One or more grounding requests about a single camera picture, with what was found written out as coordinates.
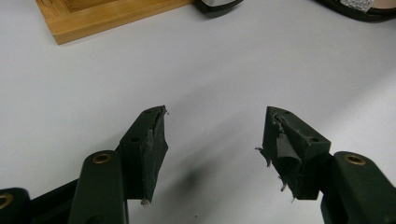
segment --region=black object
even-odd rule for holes
[[[24,189],[0,190],[1,224],[126,224],[128,199],[151,202],[168,149],[165,106],[142,112],[116,151],[91,154],[80,179],[33,200]]]
[[[379,9],[370,8],[367,12],[362,12],[357,9],[344,6],[340,3],[340,0],[316,0],[323,6],[328,7],[344,16],[357,21],[388,21],[396,18],[396,8],[390,9]]]
[[[211,13],[211,12],[220,12],[223,10],[230,9],[239,3],[241,3],[243,0],[233,0],[232,2],[216,7],[209,6],[205,4],[202,0],[195,0],[194,4],[204,13]]]
[[[396,188],[368,158],[330,142],[291,112],[268,106],[261,154],[299,200],[323,192],[326,224],[395,224]]]

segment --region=wooden board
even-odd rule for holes
[[[35,1],[59,45],[193,2],[193,0],[82,0],[81,4],[73,5],[71,0]]]

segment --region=screw hole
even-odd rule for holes
[[[138,138],[138,137],[133,137],[133,138],[131,138],[131,141],[133,141],[133,142],[138,142],[140,139]]]
[[[111,160],[111,155],[106,154],[106,153],[98,154],[98,155],[94,156],[92,159],[93,163],[96,163],[96,164],[106,163],[110,160]]]
[[[356,164],[356,165],[364,165],[366,164],[366,160],[360,156],[357,155],[346,155],[345,159],[349,161],[350,163]]]
[[[0,195],[0,209],[7,207],[12,200],[14,200],[14,196],[9,193],[4,193]]]

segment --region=brass screw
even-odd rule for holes
[[[12,200],[14,200],[14,196],[9,193],[0,194],[0,209],[7,207]]]
[[[346,161],[349,161],[350,163],[355,164],[355,165],[365,165],[366,164],[366,160],[358,155],[346,154],[344,158],[346,159]]]
[[[97,154],[92,159],[93,163],[102,164],[111,161],[111,155],[107,153]]]

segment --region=white surface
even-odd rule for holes
[[[156,105],[170,112],[170,149],[153,204],[129,203],[133,223],[322,223],[319,201],[291,203],[254,150],[268,105],[396,184],[396,20],[249,0],[215,19],[187,6],[57,46],[35,1],[2,0],[0,52],[0,189],[34,198],[77,178]]]

